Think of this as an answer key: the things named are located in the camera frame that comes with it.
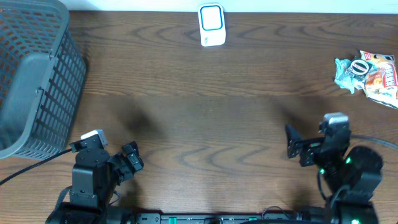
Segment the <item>light green tissue pack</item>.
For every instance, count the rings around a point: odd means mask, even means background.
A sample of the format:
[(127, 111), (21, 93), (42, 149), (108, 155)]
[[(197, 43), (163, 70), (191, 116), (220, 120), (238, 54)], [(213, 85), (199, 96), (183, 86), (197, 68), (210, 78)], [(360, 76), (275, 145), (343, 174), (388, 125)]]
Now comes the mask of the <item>light green tissue pack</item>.
[(342, 89), (347, 89), (351, 94), (355, 92), (354, 74), (349, 72), (352, 61), (348, 59), (335, 59), (336, 73), (334, 82)]

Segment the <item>orange Kleenex tissue pack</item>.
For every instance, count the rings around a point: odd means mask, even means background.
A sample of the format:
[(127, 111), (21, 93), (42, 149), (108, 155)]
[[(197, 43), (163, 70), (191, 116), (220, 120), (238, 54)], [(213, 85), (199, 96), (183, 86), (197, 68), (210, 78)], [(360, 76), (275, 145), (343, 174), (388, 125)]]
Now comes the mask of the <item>orange Kleenex tissue pack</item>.
[(365, 90), (378, 90), (381, 88), (385, 88), (384, 85), (384, 70), (379, 69), (379, 70), (373, 70), (369, 72), (366, 76), (366, 81), (365, 81)]

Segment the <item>yellow wet wipes pack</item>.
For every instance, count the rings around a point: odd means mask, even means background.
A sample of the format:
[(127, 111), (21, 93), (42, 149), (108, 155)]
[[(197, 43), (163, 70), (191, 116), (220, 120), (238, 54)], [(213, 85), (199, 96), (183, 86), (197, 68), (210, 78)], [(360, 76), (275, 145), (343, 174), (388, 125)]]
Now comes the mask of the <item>yellow wet wipes pack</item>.
[(364, 93), (367, 98), (377, 103), (386, 105), (388, 107), (397, 109), (397, 71), (395, 66), (395, 56), (385, 54), (373, 54), (361, 50), (361, 59), (370, 63), (373, 70), (384, 70), (384, 85), (385, 88), (378, 90), (365, 90)]

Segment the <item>green Zam-Buk box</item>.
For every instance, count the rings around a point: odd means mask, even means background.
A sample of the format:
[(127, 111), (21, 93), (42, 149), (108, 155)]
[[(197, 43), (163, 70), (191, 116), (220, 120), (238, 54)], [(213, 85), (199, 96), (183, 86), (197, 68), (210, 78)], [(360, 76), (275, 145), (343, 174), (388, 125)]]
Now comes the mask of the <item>green Zam-Buk box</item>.
[(347, 72), (357, 81), (363, 82), (366, 75), (372, 69), (372, 65), (364, 60), (356, 59), (351, 62), (347, 68)]

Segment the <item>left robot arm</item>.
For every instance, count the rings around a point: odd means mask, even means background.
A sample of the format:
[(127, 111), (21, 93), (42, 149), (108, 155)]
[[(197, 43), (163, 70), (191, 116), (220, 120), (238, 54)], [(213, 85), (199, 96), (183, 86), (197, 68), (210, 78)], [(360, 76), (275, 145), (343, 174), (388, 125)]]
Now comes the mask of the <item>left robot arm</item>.
[(59, 195), (54, 211), (46, 219), (50, 224), (135, 223), (132, 210), (112, 206), (116, 187), (132, 179), (144, 168), (135, 141), (113, 156), (101, 142), (81, 140), (70, 144), (77, 151), (72, 169), (72, 185)]

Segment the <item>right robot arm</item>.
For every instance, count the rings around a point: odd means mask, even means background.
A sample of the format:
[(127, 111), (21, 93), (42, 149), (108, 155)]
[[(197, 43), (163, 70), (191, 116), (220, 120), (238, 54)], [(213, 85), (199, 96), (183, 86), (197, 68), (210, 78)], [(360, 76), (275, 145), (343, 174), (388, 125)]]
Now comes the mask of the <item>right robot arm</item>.
[(319, 125), (320, 138), (303, 139), (291, 125), (285, 126), (287, 155), (299, 156), (302, 167), (316, 165), (318, 180), (325, 180), (331, 195), (325, 208), (311, 208), (305, 221), (317, 223), (378, 223), (370, 199), (382, 180), (382, 157), (364, 146), (349, 148), (349, 122)]

